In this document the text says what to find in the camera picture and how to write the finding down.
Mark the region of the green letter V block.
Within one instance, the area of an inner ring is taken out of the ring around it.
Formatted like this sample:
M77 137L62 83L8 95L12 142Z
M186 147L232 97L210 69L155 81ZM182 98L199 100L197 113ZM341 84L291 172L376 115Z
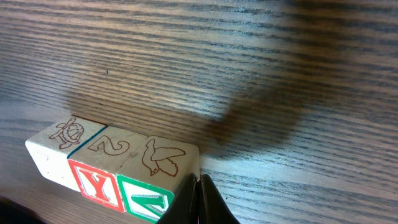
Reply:
M116 176L126 211L147 222L157 222L191 173L200 173L198 146L149 136Z

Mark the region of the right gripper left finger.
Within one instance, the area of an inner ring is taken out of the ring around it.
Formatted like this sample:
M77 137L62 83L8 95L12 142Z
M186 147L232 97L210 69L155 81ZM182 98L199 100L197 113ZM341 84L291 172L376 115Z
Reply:
M157 224L198 223L197 183L197 176L194 173L183 178L174 200Z

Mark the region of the red letter Y block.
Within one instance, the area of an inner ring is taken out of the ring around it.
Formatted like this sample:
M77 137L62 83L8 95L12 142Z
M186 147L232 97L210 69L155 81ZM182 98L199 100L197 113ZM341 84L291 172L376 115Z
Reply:
M126 211L117 173L146 135L108 126L68 157L82 196L117 212Z

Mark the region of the plain turtle block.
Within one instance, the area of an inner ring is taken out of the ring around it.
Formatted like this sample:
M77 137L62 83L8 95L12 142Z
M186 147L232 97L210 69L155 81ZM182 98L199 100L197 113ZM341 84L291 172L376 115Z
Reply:
M43 177L78 192L68 157L105 128L101 123L67 116L33 135L25 146Z

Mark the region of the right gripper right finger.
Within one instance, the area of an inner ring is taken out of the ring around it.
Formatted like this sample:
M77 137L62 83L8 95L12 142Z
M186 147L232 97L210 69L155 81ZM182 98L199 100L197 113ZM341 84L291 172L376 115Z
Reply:
M198 209L200 224L239 224L207 174L200 177Z

